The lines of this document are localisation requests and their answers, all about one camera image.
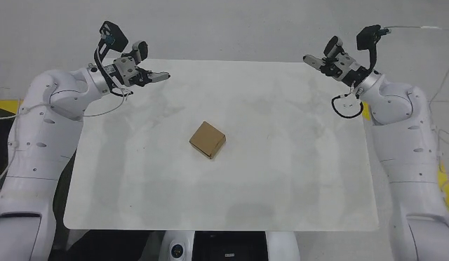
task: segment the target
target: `camera lens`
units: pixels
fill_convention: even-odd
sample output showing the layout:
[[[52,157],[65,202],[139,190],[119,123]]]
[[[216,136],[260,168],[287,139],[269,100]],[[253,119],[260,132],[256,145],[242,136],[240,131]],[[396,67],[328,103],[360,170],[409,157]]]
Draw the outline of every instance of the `camera lens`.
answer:
[[[184,253],[184,248],[180,244],[176,244],[171,248],[173,258],[179,258]]]

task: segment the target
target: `white cable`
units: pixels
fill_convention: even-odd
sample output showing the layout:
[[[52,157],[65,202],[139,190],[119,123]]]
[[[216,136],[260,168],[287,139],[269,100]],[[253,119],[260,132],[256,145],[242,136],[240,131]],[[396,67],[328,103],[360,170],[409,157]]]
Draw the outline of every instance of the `white cable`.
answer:
[[[48,103],[39,103],[37,105],[31,106],[31,107],[22,107],[22,109],[20,111],[17,112],[17,114],[13,115],[13,116],[4,116],[1,117],[0,120],[6,120],[6,119],[13,119],[15,117],[18,117],[20,115],[25,115],[26,113],[28,113],[31,109],[34,109],[36,107],[39,106],[50,106]]]
[[[448,76],[449,76],[449,69],[448,69],[448,71],[446,71],[446,74],[444,75],[444,78],[443,78],[440,86],[438,87],[438,90],[436,91],[434,96],[430,99],[429,103],[432,103],[434,101],[434,99],[436,98],[436,96],[440,93],[440,91],[443,88],[444,83],[446,82],[446,79],[448,78]]]
[[[387,26],[387,27],[384,27],[384,28],[385,29],[413,28],[413,29],[434,29],[434,30],[449,31],[449,28],[442,28],[442,27],[439,27],[439,26],[426,26],[426,25],[422,25],[422,26],[393,25],[393,26]]]
[[[17,101],[18,101],[17,102],[17,112],[16,112],[15,115],[16,116],[20,116],[20,114],[19,114],[20,99],[18,99]],[[13,149],[13,155],[11,156],[11,160],[9,161],[8,165],[5,167],[5,170],[3,170],[3,172],[0,174],[0,180],[3,178],[3,176],[6,175],[6,173],[8,172],[9,167],[11,166],[11,164],[13,164],[13,161],[14,161],[14,158],[15,158],[15,151],[16,151],[17,147],[19,146],[19,142],[17,141],[18,127],[19,127],[19,121],[18,121],[18,119],[16,119],[15,120],[15,125],[14,125],[14,141],[11,142],[11,146],[12,146],[12,149]]]
[[[122,99],[121,99],[121,102],[120,102],[120,104],[119,104],[119,106],[117,106],[117,107],[115,107],[114,109],[111,109],[111,110],[109,110],[109,111],[106,111],[106,112],[103,112],[103,113],[100,113],[100,114],[94,114],[94,115],[84,115],[85,117],[91,117],[91,116],[102,116],[102,115],[105,115],[105,114],[107,114],[107,113],[110,113],[110,112],[112,112],[112,111],[114,111],[114,110],[116,110],[116,109],[118,109],[120,106],[122,106],[122,104],[125,102],[125,100],[126,100],[126,98],[128,97],[128,95],[129,95],[129,90],[128,89],[126,89],[126,88],[118,88],[120,91],[121,91],[121,94],[122,94]]]

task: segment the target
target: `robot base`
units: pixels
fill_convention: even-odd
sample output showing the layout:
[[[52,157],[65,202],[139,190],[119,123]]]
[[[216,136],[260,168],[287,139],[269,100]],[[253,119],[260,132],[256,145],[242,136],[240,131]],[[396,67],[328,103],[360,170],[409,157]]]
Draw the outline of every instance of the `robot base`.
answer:
[[[167,231],[159,261],[300,261],[294,232]]]

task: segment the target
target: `black cable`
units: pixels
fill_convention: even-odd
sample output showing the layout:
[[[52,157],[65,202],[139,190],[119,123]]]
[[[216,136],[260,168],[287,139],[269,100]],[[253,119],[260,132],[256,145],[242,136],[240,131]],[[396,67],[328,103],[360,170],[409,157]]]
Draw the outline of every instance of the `black cable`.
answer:
[[[347,98],[349,96],[349,93],[345,93],[344,96]],[[355,114],[353,116],[342,115],[340,112],[338,112],[337,108],[335,108],[335,104],[334,104],[335,101],[337,99],[339,99],[339,98],[342,98],[342,96],[341,95],[337,95],[330,101],[330,103],[332,105],[332,109],[334,109],[335,113],[337,113],[338,116],[341,116],[342,118],[345,118],[345,119],[353,119],[353,118],[358,117],[360,114],[362,114],[362,112],[363,112],[363,103],[360,101],[360,111],[357,114]]]

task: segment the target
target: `mounting screw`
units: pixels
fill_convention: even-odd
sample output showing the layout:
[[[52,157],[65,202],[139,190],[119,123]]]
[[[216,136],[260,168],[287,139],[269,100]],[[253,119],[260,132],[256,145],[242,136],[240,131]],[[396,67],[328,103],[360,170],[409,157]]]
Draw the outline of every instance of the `mounting screw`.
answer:
[[[358,88],[356,95],[360,95],[364,92],[365,90],[363,88]]]

